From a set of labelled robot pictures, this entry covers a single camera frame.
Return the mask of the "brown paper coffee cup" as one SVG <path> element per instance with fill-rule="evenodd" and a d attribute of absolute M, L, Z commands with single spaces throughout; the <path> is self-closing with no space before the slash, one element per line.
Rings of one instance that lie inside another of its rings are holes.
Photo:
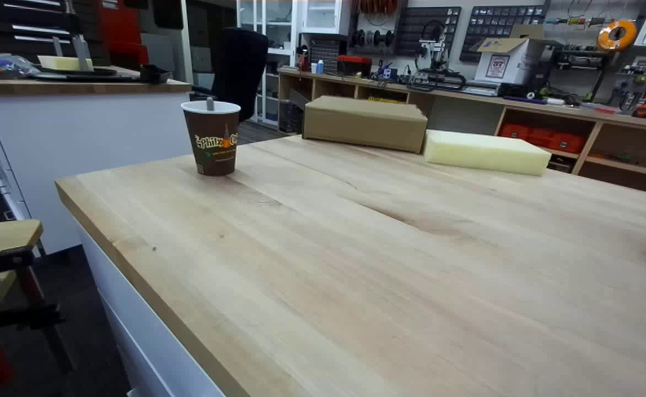
<path fill-rule="evenodd" d="M 203 102 L 183 102 L 181 111 L 195 170 L 204 176 L 226 176 L 236 170 L 237 114 L 241 106 L 216 102 L 214 113 Z"/>

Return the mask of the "grey marker in cup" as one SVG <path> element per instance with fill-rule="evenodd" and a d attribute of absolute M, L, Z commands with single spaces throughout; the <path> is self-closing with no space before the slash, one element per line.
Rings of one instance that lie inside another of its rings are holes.
<path fill-rule="evenodd" d="M 204 109 L 206 109 L 210 113 L 214 113 L 214 109 L 216 109 L 214 96 L 206 96 L 206 100 L 204 100 Z"/>

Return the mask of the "long wooden shelf bench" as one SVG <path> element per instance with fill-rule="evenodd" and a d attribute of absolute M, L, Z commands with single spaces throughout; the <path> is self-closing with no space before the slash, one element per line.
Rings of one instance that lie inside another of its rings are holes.
<path fill-rule="evenodd" d="M 415 103 L 435 131 L 521 136 L 549 149 L 554 170 L 646 192 L 646 120 L 363 78 L 278 70 L 279 113 L 292 102 L 319 94 Z"/>

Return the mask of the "pale yellow foam block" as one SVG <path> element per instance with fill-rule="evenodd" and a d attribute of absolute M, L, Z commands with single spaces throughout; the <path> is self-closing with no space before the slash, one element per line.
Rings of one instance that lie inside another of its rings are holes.
<path fill-rule="evenodd" d="M 551 154 L 513 136 L 429 131 L 428 163 L 539 176 Z"/>

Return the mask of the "orange tape roll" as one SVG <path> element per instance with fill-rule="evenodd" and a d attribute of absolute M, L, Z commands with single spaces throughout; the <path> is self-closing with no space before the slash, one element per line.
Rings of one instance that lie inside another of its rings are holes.
<path fill-rule="evenodd" d="M 623 50 L 637 38 L 637 25 L 633 20 L 612 20 L 598 34 L 598 46 L 601 50 Z"/>

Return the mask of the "white open cardboard box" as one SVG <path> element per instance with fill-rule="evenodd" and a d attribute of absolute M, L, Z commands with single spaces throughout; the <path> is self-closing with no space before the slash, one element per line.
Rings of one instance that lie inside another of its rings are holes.
<path fill-rule="evenodd" d="M 527 38 L 485 38 L 479 46 L 475 81 L 522 84 L 527 79 Z"/>

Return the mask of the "brown cardboard box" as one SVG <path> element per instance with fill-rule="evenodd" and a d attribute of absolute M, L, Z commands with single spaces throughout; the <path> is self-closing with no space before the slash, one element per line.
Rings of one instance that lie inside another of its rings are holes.
<path fill-rule="evenodd" d="M 415 103 L 322 94 L 303 106 L 303 138 L 424 149 L 428 117 Z"/>

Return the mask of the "black office chair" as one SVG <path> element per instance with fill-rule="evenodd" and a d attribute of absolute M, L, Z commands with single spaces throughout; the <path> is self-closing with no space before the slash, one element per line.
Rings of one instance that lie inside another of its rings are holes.
<path fill-rule="evenodd" d="M 214 84 L 194 85 L 191 100 L 214 96 L 241 106 L 241 122 L 253 114 L 256 91 L 266 63 L 269 40 L 249 29 L 224 29 L 214 46 Z"/>

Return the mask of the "white counter cabinet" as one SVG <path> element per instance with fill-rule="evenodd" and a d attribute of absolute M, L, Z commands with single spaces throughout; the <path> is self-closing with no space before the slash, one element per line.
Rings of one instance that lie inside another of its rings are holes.
<path fill-rule="evenodd" d="M 61 176 L 190 149 L 181 103 L 190 84 L 0 79 L 0 192 L 8 212 L 43 224 L 48 254 L 80 245 L 56 198 Z"/>

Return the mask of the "small wooden side table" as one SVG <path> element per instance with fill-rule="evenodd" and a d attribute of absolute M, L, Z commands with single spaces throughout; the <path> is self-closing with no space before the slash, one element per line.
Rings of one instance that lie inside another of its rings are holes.
<path fill-rule="evenodd" d="M 34 267 L 45 261 L 42 245 L 42 223 L 0 221 L 0 329 L 17 327 L 39 331 L 61 372 L 74 370 L 74 358 L 63 342 L 59 325 L 63 313 L 56 303 L 48 303 L 34 275 Z M 13 370 L 0 351 L 0 383 L 6 383 Z"/>

